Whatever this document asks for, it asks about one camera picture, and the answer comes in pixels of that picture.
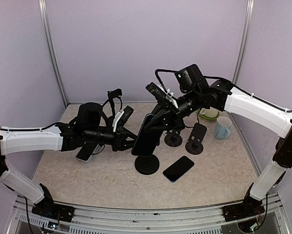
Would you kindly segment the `teal phone black screen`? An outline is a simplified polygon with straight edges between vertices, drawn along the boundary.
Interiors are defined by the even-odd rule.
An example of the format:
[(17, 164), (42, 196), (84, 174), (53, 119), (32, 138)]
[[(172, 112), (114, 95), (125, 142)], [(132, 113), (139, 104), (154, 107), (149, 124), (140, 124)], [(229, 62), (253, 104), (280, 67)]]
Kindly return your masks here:
[(151, 156), (159, 143), (163, 131), (145, 131), (147, 125), (153, 118), (154, 114), (147, 114), (142, 126), (138, 132), (137, 139), (131, 150), (134, 156)]

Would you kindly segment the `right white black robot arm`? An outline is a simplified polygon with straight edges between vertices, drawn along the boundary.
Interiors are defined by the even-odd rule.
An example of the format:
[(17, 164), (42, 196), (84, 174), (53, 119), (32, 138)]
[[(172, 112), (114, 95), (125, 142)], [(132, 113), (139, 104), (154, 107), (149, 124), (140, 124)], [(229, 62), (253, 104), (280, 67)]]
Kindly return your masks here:
[(250, 186), (239, 205), (239, 212), (243, 216), (250, 216), (268, 191), (292, 168), (292, 110), (250, 94), (225, 78), (215, 77), (215, 82), (209, 85), (208, 77), (201, 73), (196, 64), (173, 71), (173, 74), (184, 95), (173, 98), (163, 84), (148, 84), (146, 90), (156, 98), (157, 106), (153, 110), (154, 117), (143, 125), (144, 131), (183, 130), (184, 117), (200, 108), (212, 107), (245, 117), (279, 136), (272, 161)]

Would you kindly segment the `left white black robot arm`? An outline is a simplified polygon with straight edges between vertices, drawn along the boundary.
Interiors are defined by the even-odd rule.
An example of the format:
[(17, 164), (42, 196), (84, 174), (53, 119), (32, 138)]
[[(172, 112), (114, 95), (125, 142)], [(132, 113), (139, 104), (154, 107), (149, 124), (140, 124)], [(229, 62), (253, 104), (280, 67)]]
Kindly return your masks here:
[(80, 148), (86, 156), (94, 156), (105, 145), (114, 152), (133, 147), (136, 135), (124, 127), (133, 113), (126, 106), (107, 117), (102, 105), (88, 102), (80, 105), (77, 116), (69, 123), (57, 122), (35, 129), (0, 126), (0, 182), (34, 203), (46, 216), (58, 212), (58, 206), (48, 189), (19, 172), (6, 155), (28, 151), (67, 152)]

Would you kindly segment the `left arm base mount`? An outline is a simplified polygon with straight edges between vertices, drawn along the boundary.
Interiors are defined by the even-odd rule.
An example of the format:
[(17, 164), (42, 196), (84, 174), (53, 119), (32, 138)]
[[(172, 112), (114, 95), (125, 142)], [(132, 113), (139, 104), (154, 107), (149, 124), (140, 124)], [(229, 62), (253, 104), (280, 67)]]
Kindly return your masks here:
[(55, 219), (57, 221), (72, 222), (74, 207), (54, 203), (52, 201), (41, 201), (32, 208), (32, 213), (42, 217)]

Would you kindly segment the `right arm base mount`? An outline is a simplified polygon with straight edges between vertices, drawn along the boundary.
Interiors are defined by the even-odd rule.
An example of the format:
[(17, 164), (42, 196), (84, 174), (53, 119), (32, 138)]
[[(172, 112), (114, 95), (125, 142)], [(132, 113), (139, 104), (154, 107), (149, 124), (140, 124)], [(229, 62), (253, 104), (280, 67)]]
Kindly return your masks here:
[(222, 208), (224, 219), (226, 222), (244, 219), (247, 217), (264, 213), (265, 208), (262, 204), (255, 206), (253, 204), (238, 203), (233, 205), (224, 206)]

